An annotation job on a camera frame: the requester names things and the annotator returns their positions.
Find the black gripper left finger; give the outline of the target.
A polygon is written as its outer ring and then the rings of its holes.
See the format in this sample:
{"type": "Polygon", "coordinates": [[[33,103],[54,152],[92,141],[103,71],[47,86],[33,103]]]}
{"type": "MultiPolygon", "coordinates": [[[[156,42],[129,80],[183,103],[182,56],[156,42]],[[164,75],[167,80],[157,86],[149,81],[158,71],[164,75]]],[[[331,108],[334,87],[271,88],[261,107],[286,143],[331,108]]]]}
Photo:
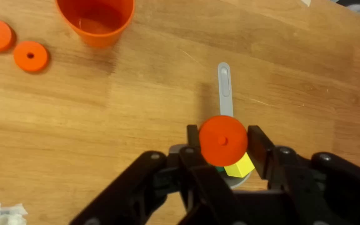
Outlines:
{"type": "Polygon", "coordinates": [[[69,225],[146,225],[173,192],[187,208],[179,225],[233,225],[232,190],[203,158],[198,126],[188,125],[187,136],[187,145],[176,152],[142,153],[69,225]]]}

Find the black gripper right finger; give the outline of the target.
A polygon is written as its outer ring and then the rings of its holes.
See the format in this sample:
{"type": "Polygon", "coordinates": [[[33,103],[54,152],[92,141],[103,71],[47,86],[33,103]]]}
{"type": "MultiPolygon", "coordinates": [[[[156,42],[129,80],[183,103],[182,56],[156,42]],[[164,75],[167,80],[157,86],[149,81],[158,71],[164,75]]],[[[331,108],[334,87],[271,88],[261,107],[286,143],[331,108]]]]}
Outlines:
{"type": "Polygon", "coordinates": [[[360,166],[332,152],[311,157],[248,127],[248,153],[268,188],[247,195],[259,225],[360,225],[360,166]]]}

